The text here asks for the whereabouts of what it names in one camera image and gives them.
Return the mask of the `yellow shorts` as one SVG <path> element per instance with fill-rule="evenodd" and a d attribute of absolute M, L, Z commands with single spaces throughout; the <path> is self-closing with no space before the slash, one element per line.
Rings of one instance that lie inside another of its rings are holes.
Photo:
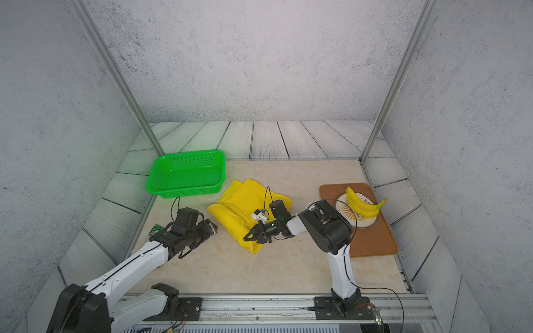
<path fill-rule="evenodd" d="M 256 254 L 263 245 L 256 241 L 244 241 L 244 237 L 257 223 L 252 218 L 252 213 L 256 210 L 266 210 L 269 221 L 273 221 L 268 205 L 276 200 L 284 202 L 287 209 L 293 204 L 291 198 L 276 192 L 271 193 L 254 180 L 248 179 L 244 182 L 233 180 L 220 199 L 208 207 L 208 212 L 242 248 Z"/>

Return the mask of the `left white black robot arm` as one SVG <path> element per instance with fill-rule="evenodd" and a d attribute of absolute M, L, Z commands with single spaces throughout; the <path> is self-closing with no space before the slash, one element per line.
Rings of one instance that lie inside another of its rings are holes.
<path fill-rule="evenodd" d="M 71 284 L 58 297 L 48 332 L 123 332 L 142 321 L 170 321 L 168 332 L 197 319 L 201 300 L 180 300 L 168 284 L 154 284 L 134 298 L 123 296 L 140 280 L 173 258 L 183 259 L 209 238 L 217 226 L 192 208 L 156 232 L 136 253 L 102 276 L 80 286 Z"/>

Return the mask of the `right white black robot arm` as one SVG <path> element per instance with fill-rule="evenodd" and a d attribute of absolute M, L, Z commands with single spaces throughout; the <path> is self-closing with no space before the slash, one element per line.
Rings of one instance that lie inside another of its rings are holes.
<path fill-rule="evenodd" d="M 348 264 L 348 250 L 355 235 L 352 225 L 326 200 L 312 203 L 298 215 L 291 215 L 282 200 L 271 202 L 269 210 L 273 221 L 267 220 L 265 210 L 252 213 L 257 223 L 243 240 L 266 244 L 279 234 L 289 239 L 309 233 L 327 255 L 333 279 L 333 308 L 342 316 L 355 309 L 362 301 L 362 295 Z"/>

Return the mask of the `green snack bag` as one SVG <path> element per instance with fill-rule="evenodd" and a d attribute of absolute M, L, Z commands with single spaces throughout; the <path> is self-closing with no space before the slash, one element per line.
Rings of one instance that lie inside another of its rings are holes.
<path fill-rule="evenodd" d="M 155 236 L 156 234 L 162 232 L 162 231 L 165 231 L 165 227 L 164 226 L 161 226 L 159 224 L 155 224 L 152 229 L 150 230 L 149 232 L 149 238 Z"/>

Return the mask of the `green plastic basket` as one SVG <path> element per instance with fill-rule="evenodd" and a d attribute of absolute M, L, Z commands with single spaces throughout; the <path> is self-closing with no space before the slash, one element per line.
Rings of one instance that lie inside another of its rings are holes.
<path fill-rule="evenodd" d="M 167 154 L 156 159 L 147 179 L 149 194 L 177 198 L 218 193 L 226 179 L 226 156 L 219 150 Z"/>

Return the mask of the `patterned round plate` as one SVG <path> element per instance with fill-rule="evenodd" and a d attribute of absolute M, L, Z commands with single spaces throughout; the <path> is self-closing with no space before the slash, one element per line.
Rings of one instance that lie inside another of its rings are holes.
<path fill-rule="evenodd" d="M 354 213 L 351 208 L 348 206 L 348 197 L 346 194 L 341 194 L 336 201 L 335 208 L 337 212 L 341 214 L 352 227 L 357 226 L 358 228 L 370 228 L 372 225 L 377 222 L 378 217 L 372 217 L 371 219 L 366 219 L 363 216 L 360 216 Z"/>

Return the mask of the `yellow banana bunch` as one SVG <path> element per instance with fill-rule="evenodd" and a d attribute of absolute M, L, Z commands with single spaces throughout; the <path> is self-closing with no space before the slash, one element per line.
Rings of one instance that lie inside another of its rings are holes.
<path fill-rule="evenodd" d="M 387 200 L 381 201 L 379 204 L 369 204 L 365 203 L 350 187 L 346 189 L 346 195 L 348 200 L 348 206 L 354 211 L 357 215 L 365 219 L 372 219 L 377 217 L 380 214 L 380 209 Z"/>

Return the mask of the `brown cutting board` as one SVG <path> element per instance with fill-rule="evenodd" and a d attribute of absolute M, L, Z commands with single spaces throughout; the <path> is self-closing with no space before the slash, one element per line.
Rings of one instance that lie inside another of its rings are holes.
<path fill-rule="evenodd" d="M 319 194 L 322 199 L 328 201 L 331 205 L 336 204 L 337 210 L 341 211 L 345 216 L 347 206 L 335 201 L 335 199 L 346 201 L 345 198 L 341 197 L 346 194 L 347 187 L 354 190 L 364 201 L 377 203 L 371 188 L 365 183 L 322 185 L 319 188 Z M 355 217 L 352 213 L 349 213 L 346 218 L 351 222 L 355 230 L 355 237 L 351 242 L 350 249 L 352 258 L 397 254 L 398 245 L 382 213 L 377 216 L 371 226 L 369 225 L 369 220 L 361 220 L 358 222 L 357 228 L 355 227 L 355 222 L 351 219 L 352 216 Z"/>

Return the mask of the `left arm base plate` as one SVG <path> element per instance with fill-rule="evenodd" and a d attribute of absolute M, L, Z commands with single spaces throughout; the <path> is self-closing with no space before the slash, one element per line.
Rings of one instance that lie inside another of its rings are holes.
<path fill-rule="evenodd" d="M 182 297 L 179 290 L 168 284 L 158 283 L 151 287 L 152 291 L 162 291 L 167 301 L 161 312 L 147 318 L 147 321 L 198 321 L 201 312 L 202 298 Z"/>

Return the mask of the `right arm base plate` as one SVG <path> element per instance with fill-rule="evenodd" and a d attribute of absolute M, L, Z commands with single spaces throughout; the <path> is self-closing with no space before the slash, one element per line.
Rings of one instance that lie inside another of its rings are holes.
<path fill-rule="evenodd" d="M 317 296 L 314 298 L 314 305 L 308 307 L 307 310 L 314 312 L 317 320 L 372 321 L 376 319 L 373 304 L 358 290 L 344 299 L 335 292 L 331 296 Z"/>

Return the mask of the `aluminium front rail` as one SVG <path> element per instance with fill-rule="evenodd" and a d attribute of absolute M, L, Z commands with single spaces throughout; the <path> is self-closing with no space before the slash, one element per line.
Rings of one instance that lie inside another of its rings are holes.
<path fill-rule="evenodd" d="M 257 329 L 260 326 L 313 326 L 330 324 L 359 324 L 373 332 L 441 332 L 440 324 L 423 294 L 370 294 L 376 319 L 317 320 L 307 308 L 314 305 L 313 294 L 285 295 L 194 295 L 203 299 L 198 321 L 187 321 L 182 327 L 243 325 Z M 135 332 L 149 327 L 152 332 L 163 332 L 172 325 L 170 321 L 142 321 L 123 332 Z"/>

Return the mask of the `left metal frame post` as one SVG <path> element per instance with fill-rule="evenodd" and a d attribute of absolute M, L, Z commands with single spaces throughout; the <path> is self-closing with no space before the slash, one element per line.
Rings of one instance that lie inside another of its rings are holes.
<path fill-rule="evenodd" d="M 86 33 L 86 36 L 97 51 L 99 57 L 104 62 L 104 65 L 108 70 L 111 79 L 113 80 L 123 99 L 126 101 L 126 104 L 129 107 L 131 113 L 133 114 L 135 120 L 146 135 L 148 142 L 151 144 L 158 156 L 164 155 L 165 152 L 163 148 L 161 147 L 157 137 L 155 136 L 154 131 L 151 129 L 147 118 L 142 112 L 139 103 L 134 97 L 124 76 L 122 75 L 122 72 L 120 71 L 108 46 L 102 38 L 101 33 L 99 32 L 97 25 L 94 23 L 94 20 L 92 19 L 86 5 L 81 0 L 69 0 L 68 4 L 76 15 L 81 27 L 83 28 L 84 32 Z"/>

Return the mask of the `metal frame post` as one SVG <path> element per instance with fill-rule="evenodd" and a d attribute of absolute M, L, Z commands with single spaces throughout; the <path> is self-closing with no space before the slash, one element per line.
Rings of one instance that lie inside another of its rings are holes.
<path fill-rule="evenodd" d="M 359 159 L 359 163 L 361 165 L 365 165 L 366 161 L 369 159 L 371 155 L 371 151 L 378 139 L 379 133 L 383 129 L 383 126 L 394 105 L 394 101 L 401 89 L 401 86 L 405 80 L 405 77 L 408 74 L 409 66 L 411 65 L 413 59 L 415 58 L 415 55 L 420 47 L 423 36 L 430 24 L 432 16 L 434 15 L 437 4 L 438 4 L 438 1 L 436 0 L 427 0 L 423 4 L 423 8 L 422 8 L 421 14 L 419 15 L 419 19 L 414 27 L 414 30 L 411 34 L 409 42 L 405 48 L 404 54 L 401 58 L 400 65 L 398 66 L 394 79 L 391 82 L 391 85 L 384 99 L 382 107 L 380 108 L 380 111 L 378 112 L 372 131 L 370 132 L 370 136 L 362 152 L 362 156 Z"/>
<path fill-rule="evenodd" d="M 163 148 L 161 147 L 157 137 L 155 136 L 154 131 L 151 129 L 147 118 L 142 112 L 139 103 L 134 97 L 124 76 L 122 75 L 122 72 L 120 71 L 108 46 L 102 38 L 101 33 L 99 32 L 97 25 L 94 23 L 94 20 L 92 19 L 86 5 L 81 0 L 69 0 L 68 4 L 76 15 L 81 27 L 83 28 L 84 32 L 86 33 L 86 36 L 97 51 L 99 57 L 104 62 L 104 65 L 108 70 L 111 79 L 113 80 L 123 99 L 126 101 L 126 104 L 129 107 L 131 113 L 133 114 L 135 120 L 146 135 L 148 142 L 151 144 L 158 156 L 164 155 L 165 152 Z"/>

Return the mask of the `right metal frame post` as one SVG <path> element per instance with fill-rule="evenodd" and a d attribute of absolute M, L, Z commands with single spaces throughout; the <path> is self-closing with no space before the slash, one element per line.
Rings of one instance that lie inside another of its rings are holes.
<path fill-rule="evenodd" d="M 437 4 L 438 4 L 438 1 L 436 0 L 427 0 L 423 4 L 423 8 L 422 8 L 421 14 L 419 15 L 419 19 L 414 27 L 414 30 L 411 34 L 409 42 L 405 48 L 404 54 L 401 58 L 400 65 L 398 66 L 394 79 L 391 82 L 391 85 L 384 99 L 382 107 L 380 108 L 380 111 L 378 112 L 372 131 L 370 132 L 370 136 L 362 152 L 362 156 L 359 159 L 359 163 L 361 165 L 365 165 L 366 161 L 369 159 L 371 155 L 371 151 L 378 139 L 379 133 L 383 129 L 383 126 L 394 105 L 394 101 L 401 89 L 401 86 L 405 80 L 405 77 L 408 74 L 409 66 L 411 65 L 413 59 L 415 58 L 415 55 L 420 47 L 423 36 L 430 24 L 432 16 L 434 15 Z"/>

